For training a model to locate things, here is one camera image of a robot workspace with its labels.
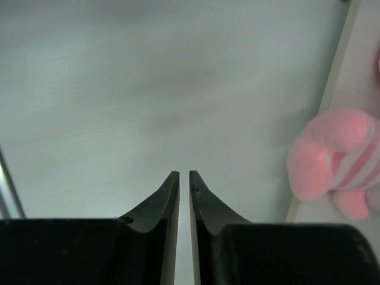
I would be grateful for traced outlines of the pink striped plush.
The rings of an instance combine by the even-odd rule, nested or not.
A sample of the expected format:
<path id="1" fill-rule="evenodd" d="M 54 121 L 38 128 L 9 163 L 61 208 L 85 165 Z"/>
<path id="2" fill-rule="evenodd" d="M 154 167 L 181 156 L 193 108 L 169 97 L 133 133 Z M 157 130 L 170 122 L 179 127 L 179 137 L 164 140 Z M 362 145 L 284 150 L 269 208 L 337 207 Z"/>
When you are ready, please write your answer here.
<path id="1" fill-rule="evenodd" d="M 296 138 L 287 155 L 289 183 L 295 198 L 315 201 L 332 194 L 335 206 L 348 218 L 379 210 L 379 119 L 338 99 L 354 93 L 368 102 L 360 76 L 379 80 L 379 58 L 365 61 L 354 56 L 354 73 L 343 83 L 328 80 L 321 106 Z"/>

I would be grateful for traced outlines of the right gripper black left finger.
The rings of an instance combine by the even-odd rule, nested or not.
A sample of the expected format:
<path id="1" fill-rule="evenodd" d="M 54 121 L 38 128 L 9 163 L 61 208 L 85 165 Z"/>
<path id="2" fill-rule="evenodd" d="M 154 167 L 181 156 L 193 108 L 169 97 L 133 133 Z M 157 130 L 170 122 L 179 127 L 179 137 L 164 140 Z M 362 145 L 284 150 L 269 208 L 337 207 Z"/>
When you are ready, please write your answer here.
<path id="1" fill-rule="evenodd" d="M 173 284 L 179 178 L 117 218 L 1 221 L 2 284 Z"/>

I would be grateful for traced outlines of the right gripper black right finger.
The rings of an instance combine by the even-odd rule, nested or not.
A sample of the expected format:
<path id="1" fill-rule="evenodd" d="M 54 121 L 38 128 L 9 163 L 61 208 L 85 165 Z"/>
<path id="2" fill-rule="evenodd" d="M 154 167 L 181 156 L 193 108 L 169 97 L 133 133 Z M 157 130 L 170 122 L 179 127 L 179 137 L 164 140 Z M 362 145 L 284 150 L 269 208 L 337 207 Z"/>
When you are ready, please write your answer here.
<path id="1" fill-rule="evenodd" d="M 379 263 L 353 226 L 253 223 L 189 173 L 195 284 L 378 284 Z"/>

